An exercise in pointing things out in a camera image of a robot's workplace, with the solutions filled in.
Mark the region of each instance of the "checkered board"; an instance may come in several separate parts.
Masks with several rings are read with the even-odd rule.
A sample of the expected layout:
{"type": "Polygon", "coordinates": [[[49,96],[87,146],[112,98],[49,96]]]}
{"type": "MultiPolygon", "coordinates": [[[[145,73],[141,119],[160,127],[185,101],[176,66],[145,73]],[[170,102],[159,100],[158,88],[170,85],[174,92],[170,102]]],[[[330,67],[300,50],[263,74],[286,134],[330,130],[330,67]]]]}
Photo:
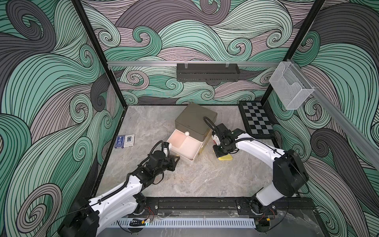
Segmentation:
{"type": "Polygon", "coordinates": [[[246,132],[258,139],[274,138],[273,127],[259,102],[241,101],[238,103],[246,132]]]}

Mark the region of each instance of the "swirl pattern wall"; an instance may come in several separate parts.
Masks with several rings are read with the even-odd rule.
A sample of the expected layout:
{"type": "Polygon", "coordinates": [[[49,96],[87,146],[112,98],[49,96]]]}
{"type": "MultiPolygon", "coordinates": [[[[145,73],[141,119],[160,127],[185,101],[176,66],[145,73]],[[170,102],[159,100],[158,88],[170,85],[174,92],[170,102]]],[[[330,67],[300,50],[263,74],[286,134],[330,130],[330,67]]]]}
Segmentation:
{"type": "MultiPolygon", "coordinates": [[[[281,61],[299,31],[294,25],[307,16],[313,0],[82,3],[108,60],[281,61]]],[[[135,105],[259,100],[274,69],[241,68],[243,81],[234,84],[175,82],[174,67],[113,70],[126,102],[135,105]]]]}
{"type": "Polygon", "coordinates": [[[0,39],[0,235],[56,236],[123,108],[70,0],[2,1],[0,39]]]}
{"type": "MultiPolygon", "coordinates": [[[[379,145],[377,1],[326,2],[293,60],[332,103],[379,145]]],[[[299,21],[294,28],[299,28],[299,21]]],[[[379,171],[309,97],[284,110],[272,93],[271,122],[283,149],[302,156],[311,197],[331,236],[379,235],[379,171]]]]}

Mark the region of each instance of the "white wire basket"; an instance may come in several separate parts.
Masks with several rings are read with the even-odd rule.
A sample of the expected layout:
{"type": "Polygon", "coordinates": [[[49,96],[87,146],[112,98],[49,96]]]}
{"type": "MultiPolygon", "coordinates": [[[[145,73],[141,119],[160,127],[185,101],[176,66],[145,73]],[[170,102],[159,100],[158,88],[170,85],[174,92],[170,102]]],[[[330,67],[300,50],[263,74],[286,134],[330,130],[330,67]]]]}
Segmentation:
{"type": "Polygon", "coordinates": [[[286,110],[298,109],[314,91],[300,70],[294,63],[281,62],[269,80],[286,110]]]}

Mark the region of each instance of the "gray box lid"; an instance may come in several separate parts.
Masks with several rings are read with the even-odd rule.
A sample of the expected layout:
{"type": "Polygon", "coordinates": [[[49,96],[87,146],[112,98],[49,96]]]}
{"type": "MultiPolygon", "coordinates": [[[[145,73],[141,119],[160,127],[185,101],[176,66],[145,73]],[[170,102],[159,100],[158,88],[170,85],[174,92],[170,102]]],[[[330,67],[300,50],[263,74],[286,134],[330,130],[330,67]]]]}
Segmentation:
{"type": "Polygon", "coordinates": [[[176,118],[175,123],[178,123],[204,136],[210,127],[204,122],[203,117],[208,117],[213,122],[216,122],[217,113],[198,104],[190,103],[176,118]]]}

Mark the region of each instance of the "white vent strip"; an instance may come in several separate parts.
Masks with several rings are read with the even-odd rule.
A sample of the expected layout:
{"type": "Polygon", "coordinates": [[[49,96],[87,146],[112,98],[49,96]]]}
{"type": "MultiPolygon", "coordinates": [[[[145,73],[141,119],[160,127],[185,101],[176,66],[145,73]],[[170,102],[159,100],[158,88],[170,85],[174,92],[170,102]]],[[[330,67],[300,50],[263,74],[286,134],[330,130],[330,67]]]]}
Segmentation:
{"type": "MultiPolygon", "coordinates": [[[[129,226],[131,219],[121,218],[119,223],[122,227],[129,226]]],[[[120,228],[114,222],[109,228],[120,228]]],[[[163,218],[154,220],[139,228],[255,228],[254,219],[249,218],[163,218]]]]}

